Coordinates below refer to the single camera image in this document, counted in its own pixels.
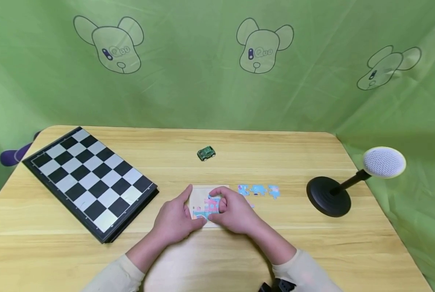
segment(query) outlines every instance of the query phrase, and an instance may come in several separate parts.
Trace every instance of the microphone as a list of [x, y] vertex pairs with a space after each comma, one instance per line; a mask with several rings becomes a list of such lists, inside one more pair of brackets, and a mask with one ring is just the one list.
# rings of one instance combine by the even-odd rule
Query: microphone
[[395, 178], [405, 170], [405, 157], [398, 150], [389, 147], [374, 147], [363, 156], [363, 169], [356, 172], [347, 181], [339, 184], [332, 178], [318, 176], [306, 185], [306, 194], [318, 211], [330, 217], [346, 215], [351, 207], [347, 188], [367, 180], [377, 178]]

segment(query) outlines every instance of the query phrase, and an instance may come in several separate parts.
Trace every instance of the hand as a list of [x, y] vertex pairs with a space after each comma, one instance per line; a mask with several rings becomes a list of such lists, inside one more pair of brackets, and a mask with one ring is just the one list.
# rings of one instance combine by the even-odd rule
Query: hand
[[247, 200], [241, 194], [227, 187], [218, 187], [209, 193], [214, 197], [221, 195], [219, 213], [210, 214], [209, 221], [226, 227], [235, 233], [249, 234], [251, 228], [262, 220], [253, 211]]
[[192, 185], [175, 199], [165, 202], [154, 221], [151, 233], [164, 240], [166, 245], [185, 239], [190, 233], [206, 224], [205, 218], [191, 219], [190, 210], [185, 202], [190, 197]]

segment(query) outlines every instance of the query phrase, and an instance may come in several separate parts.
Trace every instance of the wooden table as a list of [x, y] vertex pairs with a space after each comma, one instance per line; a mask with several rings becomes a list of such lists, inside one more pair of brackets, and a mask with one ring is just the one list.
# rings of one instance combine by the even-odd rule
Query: wooden table
[[[44, 130], [26, 155], [72, 126]], [[431, 291], [364, 184], [352, 187], [342, 218], [318, 212], [306, 196], [314, 176], [343, 180], [356, 168], [328, 133], [85, 127], [159, 185], [159, 195], [113, 244], [101, 245], [18, 165], [0, 192], [0, 291], [79, 291], [152, 228], [160, 206], [195, 185], [279, 185], [281, 196], [250, 197], [255, 211], [305, 249], [345, 292]], [[212, 145], [216, 157], [196, 151]], [[270, 281], [269, 267], [244, 236], [201, 230], [169, 247], [146, 276], [149, 291], [249, 291]]]

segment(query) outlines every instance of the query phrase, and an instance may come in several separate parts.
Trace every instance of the round black base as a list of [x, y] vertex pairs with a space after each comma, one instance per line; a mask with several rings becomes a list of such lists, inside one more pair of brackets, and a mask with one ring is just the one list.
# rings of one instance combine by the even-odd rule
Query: round black base
[[349, 193], [346, 190], [342, 190], [336, 196], [332, 196], [329, 193], [330, 190], [338, 185], [340, 184], [332, 178], [318, 176], [308, 182], [306, 194], [319, 212], [331, 217], [341, 217], [349, 212], [352, 204]]

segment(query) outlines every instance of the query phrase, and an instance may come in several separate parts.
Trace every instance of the toy car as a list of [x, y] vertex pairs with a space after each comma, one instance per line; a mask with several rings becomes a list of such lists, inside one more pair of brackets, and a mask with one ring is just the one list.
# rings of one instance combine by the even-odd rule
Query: toy car
[[211, 146], [198, 151], [198, 157], [201, 161], [206, 161], [208, 158], [216, 156], [216, 151]]

